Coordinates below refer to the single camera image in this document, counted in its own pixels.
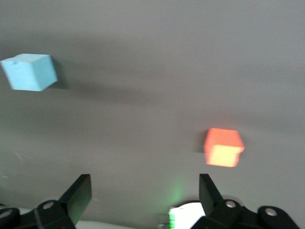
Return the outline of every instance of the green light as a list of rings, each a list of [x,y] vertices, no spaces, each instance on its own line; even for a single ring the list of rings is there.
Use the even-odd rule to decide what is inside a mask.
[[[173,213],[171,213],[170,211],[168,212],[168,215],[170,217],[169,227],[170,227],[170,229],[174,229],[175,228],[175,215]]]

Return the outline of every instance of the foam block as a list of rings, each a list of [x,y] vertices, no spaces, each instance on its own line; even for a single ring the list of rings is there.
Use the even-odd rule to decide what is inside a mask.
[[[235,167],[244,144],[237,130],[211,128],[204,144],[208,165]]]
[[[50,55],[20,54],[1,65],[13,90],[43,91],[57,81]]]

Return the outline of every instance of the white object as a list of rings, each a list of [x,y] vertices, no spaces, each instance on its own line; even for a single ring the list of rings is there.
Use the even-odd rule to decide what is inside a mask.
[[[169,211],[171,229],[190,229],[202,216],[205,216],[200,202],[188,203]]]

